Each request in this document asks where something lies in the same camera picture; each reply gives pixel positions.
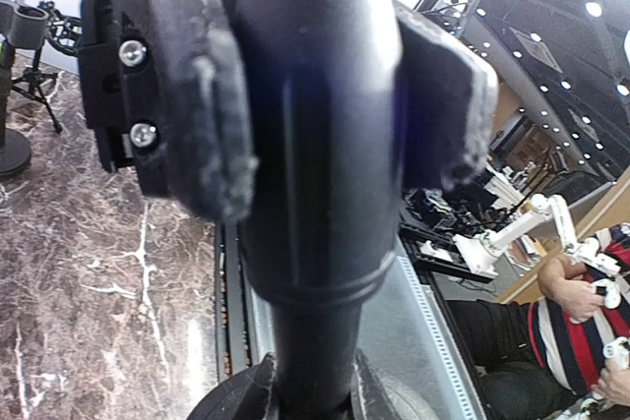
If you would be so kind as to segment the seated person striped shirt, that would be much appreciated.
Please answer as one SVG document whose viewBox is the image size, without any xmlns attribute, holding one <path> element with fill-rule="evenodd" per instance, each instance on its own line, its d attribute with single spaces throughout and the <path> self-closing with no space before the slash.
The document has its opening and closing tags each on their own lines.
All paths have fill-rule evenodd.
<svg viewBox="0 0 630 420">
<path fill-rule="evenodd" d="M 485 371 L 480 385 L 495 418 L 544 419 L 592 392 L 629 404 L 628 370 L 603 355 L 629 335 L 629 225 L 601 229 L 595 239 L 620 267 L 614 309 L 594 286 L 603 272 L 565 255 L 539 270 L 535 302 L 449 301 L 466 350 Z"/>
</svg>

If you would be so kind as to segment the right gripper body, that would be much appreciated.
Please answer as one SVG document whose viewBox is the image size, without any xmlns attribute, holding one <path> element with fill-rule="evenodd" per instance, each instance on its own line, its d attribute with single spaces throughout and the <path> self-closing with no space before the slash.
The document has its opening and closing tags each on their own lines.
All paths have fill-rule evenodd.
<svg viewBox="0 0 630 420">
<path fill-rule="evenodd" d="M 82 0 L 78 66 L 87 127 L 94 132 L 102 168 L 128 165 L 126 118 L 120 85 L 118 35 L 111 0 Z"/>
</svg>

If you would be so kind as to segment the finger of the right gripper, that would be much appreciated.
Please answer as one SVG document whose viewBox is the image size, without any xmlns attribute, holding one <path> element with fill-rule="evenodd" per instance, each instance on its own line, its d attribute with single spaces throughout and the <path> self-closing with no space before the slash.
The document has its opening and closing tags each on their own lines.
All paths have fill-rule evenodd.
<svg viewBox="0 0 630 420">
<path fill-rule="evenodd" d="M 403 183 L 449 192 L 485 168 L 498 77 L 456 37 L 401 2 L 393 5 L 406 87 Z"/>
<path fill-rule="evenodd" d="M 133 146 L 144 195 L 171 198 L 208 221 L 250 212 L 257 158 L 246 74 L 221 0 L 112 0 L 121 41 L 147 60 L 121 66 L 128 126 L 157 137 Z"/>
</svg>

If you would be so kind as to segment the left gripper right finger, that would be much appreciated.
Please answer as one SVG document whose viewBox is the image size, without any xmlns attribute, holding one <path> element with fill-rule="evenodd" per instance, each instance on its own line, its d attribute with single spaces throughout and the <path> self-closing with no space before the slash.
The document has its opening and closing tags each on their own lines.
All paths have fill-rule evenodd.
<svg viewBox="0 0 630 420">
<path fill-rule="evenodd" d="M 395 407 L 373 370 L 367 356 L 358 348 L 353 362 L 350 391 L 350 419 L 394 420 Z"/>
</svg>

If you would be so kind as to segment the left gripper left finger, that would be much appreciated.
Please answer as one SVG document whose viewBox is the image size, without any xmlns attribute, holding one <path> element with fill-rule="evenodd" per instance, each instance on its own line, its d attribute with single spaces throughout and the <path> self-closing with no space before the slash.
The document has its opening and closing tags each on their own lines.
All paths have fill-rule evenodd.
<svg viewBox="0 0 630 420">
<path fill-rule="evenodd" d="M 277 360 L 268 353 L 258 365 L 233 375 L 211 390 L 187 419 L 278 419 L 279 403 L 274 393 L 276 370 Z"/>
</svg>

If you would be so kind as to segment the black front rail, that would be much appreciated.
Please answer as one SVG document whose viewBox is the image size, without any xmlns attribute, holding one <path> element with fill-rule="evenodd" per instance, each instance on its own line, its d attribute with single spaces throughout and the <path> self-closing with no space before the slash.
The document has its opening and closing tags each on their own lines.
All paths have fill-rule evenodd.
<svg viewBox="0 0 630 420">
<path fill-rule="evenodd" d="M 216 227 L 215 263 L 216 353 L 221 383 L 253 364 L 247 284 L 235 225 Z"/>
</svg>

